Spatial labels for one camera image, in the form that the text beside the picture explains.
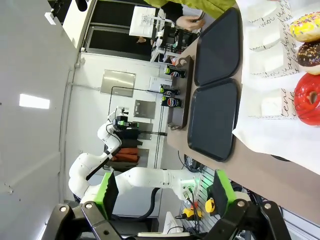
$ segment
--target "yellow jacket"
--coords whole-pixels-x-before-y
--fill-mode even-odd
[[[161,8],[169,0],[144,0],[148,4]],[[211,17],[217,19],[220,17],[227,9],[231,8],[236,0],[170,0],[171,2],[177,4],[187,5],[192,9],[200,9]]]

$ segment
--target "wooden countertop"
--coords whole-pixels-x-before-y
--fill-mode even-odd
[[[196,60],[197,42],[193,42],[180,57],[190,55]],[[237,81],[239,89],[242,87],[241,75],[242,62],[231,77]],[[191,95],[196,89],[193,82]],[[320,175],[293,162],[253,152],[237,138],[230,158],[226,162],[217,162],[189,148],[188,127],[189,120],[180,131],[168,130],[167,142],[179,150],[181,156],[186,154],[213,170],[223,169],[231,180],[320,225]]]

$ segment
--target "black tray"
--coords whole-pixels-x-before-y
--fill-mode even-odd
[[[188,55],[180,58],[176,67],[186,70],[186,76],[185,78],[173,77],[172,79],[172,86],[180,88],[180,94],[176,97],[182,99],[183,103],[181,108],[169,108],[167,124],[171,130],[181,130],[187,125],[194,61]]]
[[[240,13],[231,7],[201,33],[196,49],[194,83],[203,86],[231,77],[241,51]]]
[[[232,78],[199,87],[191,100],[188,145],[218,162],[233,149],[238,116],[238,88]]]

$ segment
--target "person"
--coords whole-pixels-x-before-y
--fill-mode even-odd
[[[144,0],[155,8],[161,8],[166,18],[172,20],[177,26],[193,31],[205,24],[199,16],[184,16],[182,4],[192,9],[200,9],[214,19],[220,17],[227,9],[236,4],[236,0]]]

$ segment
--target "white robotic arm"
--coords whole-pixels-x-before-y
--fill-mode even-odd
[[[113,157],[112,153],[121,146],[121,140],[114,134],[115,128],[113,122],[115,120],[116,111],[117,110],[110,113],[106,123],[104,123],[97,132],[98,138],[106,145],[106,151],[100,156],[82,153],[77,157],[70,168],[69,188],[71,192],[81,199],[91,187],[86,180],[87,176],[106,159],[109,158],[111,160]]]
[[[118,195],[124,194],[133,187],[172,189],[180,200],[191,200],[192,194],[197,192],[201,173],[188,170],[162,170],[146,167],[134,167],[115,177],[119,190]]]
[[[122,142],[118,136],[114,134],[114,131],[116,131],[115,126],[119,129],[119,124],[123,124],[123,121],[118,121],[116,111],[108,116],[107,122],[99,128],[97,133],[98,137],[106,145],[104,153],[101,156],[82,153],[70,168],[69,188],[81,199],[81,203],[93,201],[101,186],[100,184],[91,186],[86,180],[87,176],[106,159],[111,159],[113,157],[112,154],[121,146]],[[128,119],[123,113],[124,109],[119,116]],[[192,199],[192,194],[189,189],[191,189],[193,193],[197,192],[200,176],[200,173],[191,173],[188,170],[162,170],[134,167],[116,176],[115,181],[119,191],[118,195],[122,195],[133,187],[171,188],[180,200],[186,200],[187,197]]]

